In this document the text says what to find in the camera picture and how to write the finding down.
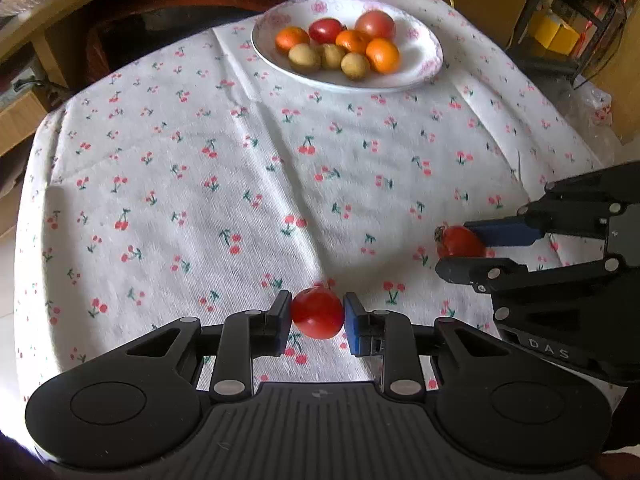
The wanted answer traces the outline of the red cherry tomato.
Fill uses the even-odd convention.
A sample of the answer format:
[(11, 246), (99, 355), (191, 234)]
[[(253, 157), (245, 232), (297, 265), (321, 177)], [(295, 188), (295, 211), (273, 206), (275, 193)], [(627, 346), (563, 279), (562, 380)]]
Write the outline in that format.
[(439, 226), (434, 232), (439, 258), (483, 258), (486, 247), (480, 238), (465, 226)]
[(345, 26), (335, 18), (319, 18), (308, 27), (308, 35), (316, 44), (334, 44)]
[(299, 292), (291, 304), (291, 318), (298, 330), (314, 339), (331, 339), (344, 323), (344, 307), (341, 300), (322, 286), (314, 286)]

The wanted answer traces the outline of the tan longan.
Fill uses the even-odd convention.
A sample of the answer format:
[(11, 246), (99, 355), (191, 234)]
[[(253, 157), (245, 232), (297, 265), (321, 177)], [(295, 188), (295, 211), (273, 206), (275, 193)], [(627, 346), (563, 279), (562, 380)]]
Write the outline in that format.
[(336, 44), (320, 44), (317, 48), (322, 70), (340, 70), (346, 50)]
[(341, 60), (341, 71), (350, 80), (366, 79), (371, 70), (368, 58), (357, 52), (348, 52)]
[(299, 74), (313, 74), (321, 68), (320, 54), (309, 44), (296, 44), (288, 50), (288, 62)]

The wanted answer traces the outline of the large red tomato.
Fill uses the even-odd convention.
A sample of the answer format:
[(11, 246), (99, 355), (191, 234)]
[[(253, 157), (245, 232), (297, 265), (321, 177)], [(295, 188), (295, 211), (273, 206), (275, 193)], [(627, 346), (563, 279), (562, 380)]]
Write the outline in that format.
[(361, 14), (356, 21), (355, 29), (371, 39), (383, 38), (392, 40), (396, 34), (394, 20), (381, 10), (371, 10)]

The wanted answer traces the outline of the small mandarin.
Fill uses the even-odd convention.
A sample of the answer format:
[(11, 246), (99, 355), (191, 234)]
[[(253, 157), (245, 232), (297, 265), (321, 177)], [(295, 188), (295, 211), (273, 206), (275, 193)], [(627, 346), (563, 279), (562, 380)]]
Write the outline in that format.
[(355, 29), (344, 29), (335, 38), (335, 44), (349, 53), (365, 55), (371, 38)]

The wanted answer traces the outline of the tan longan front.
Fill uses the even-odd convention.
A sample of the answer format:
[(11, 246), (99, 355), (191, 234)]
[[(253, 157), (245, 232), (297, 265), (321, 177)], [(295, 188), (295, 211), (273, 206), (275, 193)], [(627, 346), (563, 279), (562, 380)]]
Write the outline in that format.
[(288, 62), (299, 74), (313, 74), (321, 68), (320, 54), (309, 44), (296, 44), (288, 50)]

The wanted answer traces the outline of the orange mandarin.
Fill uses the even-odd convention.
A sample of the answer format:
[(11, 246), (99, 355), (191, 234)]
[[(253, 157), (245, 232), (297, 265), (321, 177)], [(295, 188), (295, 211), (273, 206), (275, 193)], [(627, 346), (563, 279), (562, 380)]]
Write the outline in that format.
[(282, 28), (274, 38), (274, 45), (283, 55), (288, 55), (288, 51), (299, 44), (310, 44), (310, 38), (305, 29), (297, 26)]

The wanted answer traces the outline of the cherry print tablecloth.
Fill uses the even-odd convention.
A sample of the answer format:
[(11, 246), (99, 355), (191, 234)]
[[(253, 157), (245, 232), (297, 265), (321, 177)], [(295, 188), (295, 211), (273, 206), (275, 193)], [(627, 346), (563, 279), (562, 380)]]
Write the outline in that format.
[(307, 87), (258, 58), (245, 20), (132, 62), (42, 122), (16, 234), (24, 396), (176, 318), (218, 324), (314, 285), (494, 330), (487, 297), (435, 274), (434, 229), (513, 214), (599, 161), (446, 2), (386, 2), (442, 44), (421, 87)]

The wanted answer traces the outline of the yellow box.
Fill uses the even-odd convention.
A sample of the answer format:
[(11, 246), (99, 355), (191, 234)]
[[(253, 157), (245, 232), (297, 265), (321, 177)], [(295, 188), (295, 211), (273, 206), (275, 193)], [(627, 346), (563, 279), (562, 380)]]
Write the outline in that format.
[(546, 50), (569, 55), (579, 39), (576, 30), (553, 12), (548, 12), (538, 24), (534, 38)]

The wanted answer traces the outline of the white floral plate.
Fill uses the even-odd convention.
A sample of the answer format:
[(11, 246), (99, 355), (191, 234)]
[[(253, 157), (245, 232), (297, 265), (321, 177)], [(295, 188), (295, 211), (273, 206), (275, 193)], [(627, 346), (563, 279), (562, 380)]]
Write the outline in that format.
[[(371, 74), (352, 81), (335, 70), (303, 75), (292, 69), (276, 47), (277, 32), (286, 25), (307, 27), (318, 18), (336, 18), (352, 26), (367, 11), (380, 10), (395, 22), (394, 44), (401, 60), (390, 75)], [(385, 93), (405, 91), (424, 84), (442, 68), (442, 46), (424, 23), (410, 13), (381, 0), (290, 0), (274, 6), (258, 18), (250, 34), (256, 53), (270, 67), (309, 87), (338, 93)]]

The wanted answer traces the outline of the black metal rack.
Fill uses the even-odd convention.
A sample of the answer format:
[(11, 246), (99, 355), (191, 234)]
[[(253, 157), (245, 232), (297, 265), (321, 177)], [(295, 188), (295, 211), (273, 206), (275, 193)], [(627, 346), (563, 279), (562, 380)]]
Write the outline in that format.
[[(557, 74), (573, 81), (588, 68), (600, 70), (612, 58), (606, 50), (622, 39), (635, 1), (526, 0), (506, 52), (525, 73)], [(548, 12), (562, 18), (579, 34), (569, 55), (550, 52), (534, 38)]]

